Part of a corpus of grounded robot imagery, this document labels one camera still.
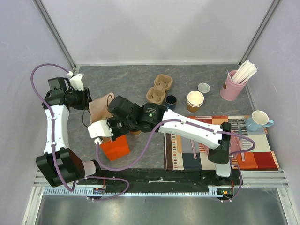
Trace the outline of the single brown paper cup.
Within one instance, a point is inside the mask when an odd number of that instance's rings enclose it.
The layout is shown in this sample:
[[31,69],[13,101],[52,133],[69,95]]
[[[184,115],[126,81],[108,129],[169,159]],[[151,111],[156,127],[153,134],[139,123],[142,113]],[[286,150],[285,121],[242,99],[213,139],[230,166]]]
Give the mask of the single brown paper cup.
[[138,130],[138,131],[130,131],[130,133],[132,135],[134,135],[134,136],[138,136],[141,133],[141,131],[140,130]]

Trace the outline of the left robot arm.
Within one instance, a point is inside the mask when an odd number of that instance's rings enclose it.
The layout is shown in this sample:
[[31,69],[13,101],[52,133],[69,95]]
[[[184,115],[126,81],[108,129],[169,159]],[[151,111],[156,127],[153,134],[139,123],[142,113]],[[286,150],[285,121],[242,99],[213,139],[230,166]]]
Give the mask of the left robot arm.
[[92,101],[83,75],[56,77],[48,81],[50,90],[42,106],[47,117],[47,140],[43,155],[36,158],[39,170],[52,187],[87,178],[99,184],[103,173],[96,160],[83,162],[69,147],[68,117],[71,108],[86,111]]

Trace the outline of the orange paper bag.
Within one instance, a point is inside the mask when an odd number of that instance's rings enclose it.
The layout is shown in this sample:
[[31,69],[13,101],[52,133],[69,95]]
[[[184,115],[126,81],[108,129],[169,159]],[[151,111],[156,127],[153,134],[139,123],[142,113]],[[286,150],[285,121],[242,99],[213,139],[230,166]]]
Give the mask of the orange paper bag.
[[[108,112],[107,105],[110,104],[114,98],[115,95],[110,92],[101,98],[89,102],[90,126],[95,122],[113,117],[112,114]],[[110,161],[114,161],[130,153],[127,137],[125,135],[117,138],[115,141],[113,141],[111,137],[101,137],[101,139],[102,143],[100,147]]]

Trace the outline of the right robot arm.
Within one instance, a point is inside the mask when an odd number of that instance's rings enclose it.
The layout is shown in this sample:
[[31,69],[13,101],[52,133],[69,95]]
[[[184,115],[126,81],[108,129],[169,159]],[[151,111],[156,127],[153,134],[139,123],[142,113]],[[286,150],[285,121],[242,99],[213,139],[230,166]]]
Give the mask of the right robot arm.
[[209,147],[208,160],[215,164],[215,180],[226,184],[232,178],[229,162],[231,124],[208,124],[182,116],[171,109],[155,103],[139,106],[128,99],[117,96],[107,105],[112,118],[107,125],[112,140],[129,132],[160,132],[175,134],[202,143]]

